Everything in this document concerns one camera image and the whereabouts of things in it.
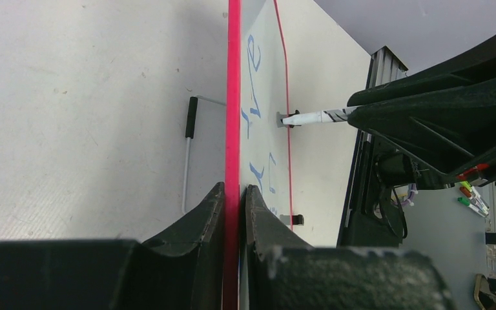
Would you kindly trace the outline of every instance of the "black rubber grip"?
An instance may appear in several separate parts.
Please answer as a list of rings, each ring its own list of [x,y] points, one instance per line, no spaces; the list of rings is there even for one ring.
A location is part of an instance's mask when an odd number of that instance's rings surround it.
[[[196,108],[198,104],[197,97],[189,98],[189,110],[187,112],[187,125],[185,126],[185,137],[193,139],[195,134]]]

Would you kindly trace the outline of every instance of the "red edge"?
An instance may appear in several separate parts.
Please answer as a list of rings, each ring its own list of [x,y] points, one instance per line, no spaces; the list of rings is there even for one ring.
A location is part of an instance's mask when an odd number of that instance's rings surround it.
[[[222,304],[224,310],[238,308],[241,3],[241,0],[229,0],[227,112],[225,117],[225,244]]]
[[[280,39],[282,40],[282,49],[284,50],[284,62],[286,68],[286,113],[290,115],[290,96],[288,91],[288,58],[286,57],[286,44],[284,43],[284,35],[282,33],[282,25],[280,24],[280,14],[278,13],[277,0],[274,1],[274,11],[276,12],[276,20],[278,21],[278,29],[280,31]],[[290,229],[294,229],[292,224],[292,215],[294,214],[293,208],[293,194],[292,194],[292,156],[290,147],[290,127],[288,127],[288,182],[290,183]]]

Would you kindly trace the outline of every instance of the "white marker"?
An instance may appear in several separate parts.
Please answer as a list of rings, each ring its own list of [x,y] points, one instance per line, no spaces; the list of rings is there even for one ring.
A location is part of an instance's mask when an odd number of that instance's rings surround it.
[[[312,113],[303,113],[292,115],[288,118],[283,118],[284,125],[301,126],[316,123],[338,123],[347,121],[349,115],[356,110],[357,107],[340,108],[336,110],[323,110]]]

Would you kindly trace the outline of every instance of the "yellow marker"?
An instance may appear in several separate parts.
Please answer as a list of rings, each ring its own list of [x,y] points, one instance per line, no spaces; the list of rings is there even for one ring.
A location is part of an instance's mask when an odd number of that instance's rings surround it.
[[[470,186],[470,183],[467,181],[462,181],[461,185],[463,185],[464,188],[468,189],[470,192],[472,192],[472,187]]]

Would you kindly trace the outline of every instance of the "gray floor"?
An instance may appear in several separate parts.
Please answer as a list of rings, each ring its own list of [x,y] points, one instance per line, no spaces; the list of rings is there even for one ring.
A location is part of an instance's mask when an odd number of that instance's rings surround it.
[[[0,1],[0,239],[177,220],[187,102],[225,98],[226,35],[226,0]]]

